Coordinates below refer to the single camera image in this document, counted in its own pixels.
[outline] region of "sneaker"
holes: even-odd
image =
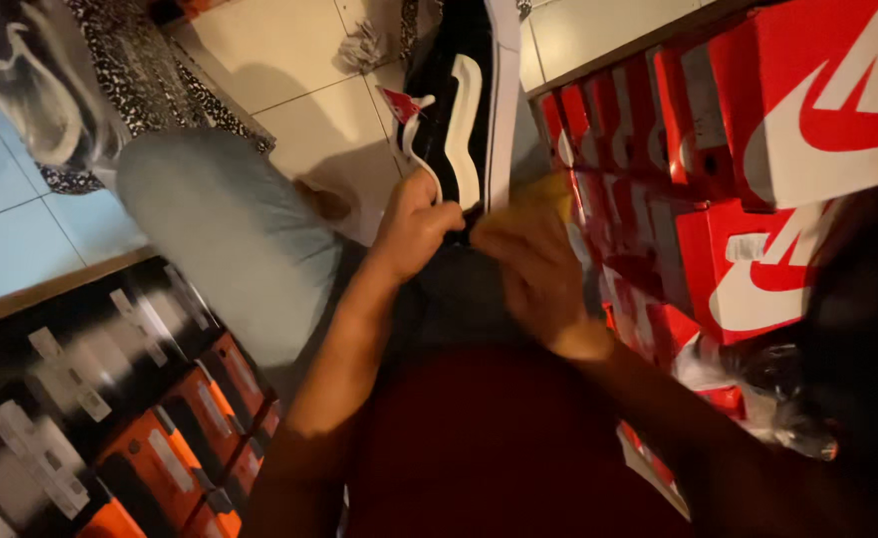
[[[508,202],[520,43],[514,0],[449,0],[412,57],[405,95],[383,92],[395,143],[469,223]]]

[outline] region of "red tag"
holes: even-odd
[[[419,111],[422,109],[421,105],[416,103],[419,100],[413,99],[412,96],[394,92],[382,86],[376,86],[376,89],[382,94],[382,98],[389,105],[392,115],[400,124],[405,125],[409,118],[419,114]]]

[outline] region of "wooden shelf edge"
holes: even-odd
[[[140,247],[110,260],[4,295],[0,297],[0,319],[156,255],[157,251],[153,247]]]
[[[770,3],[773,2],[768,0],[717,0],[716,2],[708,4],[708,6],[699,7],[691,13],[673,20],[657,30],[651,30],[645,35],[642,35],[633,41],[629,41],[609,53],[600,55],[587,63],[579,65],[572,71],[569,71],[564,75],[559,75],[558,77],[531,89],[526,92],[526,95],[530,100],[537,99],[539,96],[574,82],[591,72],[608,67],[632,55],[636,55],[642,51],[658,46],[675,36],[694,30],[701,30],[736,14],[743,14],[751,7]]]

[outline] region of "nike logo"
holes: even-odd
[[[745,146],[743,168],[748,185],[775,207],[795,208],[878,185],[878,146],[827,151],[811,145],[801,132],[801,110],[827,63],[817,66],[767,113]],[[858,110],[878,112],[878,11],[835,70],[814,107],[839,110],[868,72]]]
[[[714,321],[724,330],[756,330],[790,322],[804,313],[808,286],[782,291],[762,289],[751,272],[755,263],[776,265],[791,250],[791,265],[811,264],[820,240],[827,237],[842,200],[817,202],[794,210],[759,261],[734,262],[708,299]]]

